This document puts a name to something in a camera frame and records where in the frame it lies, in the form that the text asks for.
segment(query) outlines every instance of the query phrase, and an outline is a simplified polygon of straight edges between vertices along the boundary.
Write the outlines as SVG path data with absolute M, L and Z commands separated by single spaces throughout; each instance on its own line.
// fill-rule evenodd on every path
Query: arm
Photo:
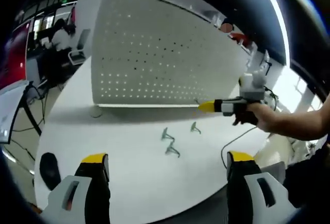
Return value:
M 318 111 L 306 113 L 275 113 L 261 104 L 251 104 L 247 108 L 258 119 L 257 126 L 271 133 L 309 141 L 325 136 L 330 131 L 330 96 Z

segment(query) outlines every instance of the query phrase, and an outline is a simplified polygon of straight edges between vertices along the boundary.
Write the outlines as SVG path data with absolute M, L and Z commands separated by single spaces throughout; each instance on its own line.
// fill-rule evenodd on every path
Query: office desk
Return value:
M 50 193 L 39 171 L 46 152 L 56 156 L 62 179 L 73 175 L 84 157 L 109 154 L 113 224 L 165 219 L 202 202 L 227 183 L 220 150 L 251 125 L 233 127 L 233 117 L 188 108 L 108 108 L 101 117 L 92 118 L 90 63 L 91 58 L 69 80 L 44 126 L 35 164 L 38 207 L 47 206 Z M 194 121 L 202 134 L 190 131 Z M 171 141 L 161 141 L 166 127 L 176 139 L 180 158 L 165 155 Z M 228 149 L 254 155 L 267 136 L 255 129 Z

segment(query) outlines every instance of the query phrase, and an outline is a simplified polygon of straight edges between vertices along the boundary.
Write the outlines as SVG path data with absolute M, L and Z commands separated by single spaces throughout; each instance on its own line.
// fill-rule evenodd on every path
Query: white pegboard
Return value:
M 181 105 L 228 97 L 248 54 L 199 17 L 156 0 L 102 0 L 93 37 L 96 104 Z

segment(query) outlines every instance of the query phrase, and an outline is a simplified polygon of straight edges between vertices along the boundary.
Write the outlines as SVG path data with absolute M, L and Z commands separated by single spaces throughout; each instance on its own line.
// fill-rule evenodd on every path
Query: monitor screen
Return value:
M 0 90 L 19 80 L 26 79 L 26 46 L 30 21 L 16 28 L 5 44 L 4 56 L 0 59 Z

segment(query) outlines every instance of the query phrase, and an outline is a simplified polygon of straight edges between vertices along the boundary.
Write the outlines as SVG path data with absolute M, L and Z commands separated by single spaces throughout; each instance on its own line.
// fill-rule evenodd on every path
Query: desk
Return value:
M 56 156 L 62 179 L 73 175 L 84 157 L 109 154 L 113 224 L 165 219 L 202 202 L 227 183 L 220 150 L 251 125 L 233 127 L 233 117 L 189 108 L 108 108 L 101 117 L 91 118 L 90 63 L 91 58 L 69 80 L 43 128 L 35 164 L 38 207 L 47 206 L 50 193 L 39 171 L 46 152 Z M 201 135 L 190 132 L 194 121 Z M 171 141 L 161 141 L 165 127 L 176 139 L 180 158 L 165 155 Z M 267 137 L 254 129 L 228 149 L 255 154 Z

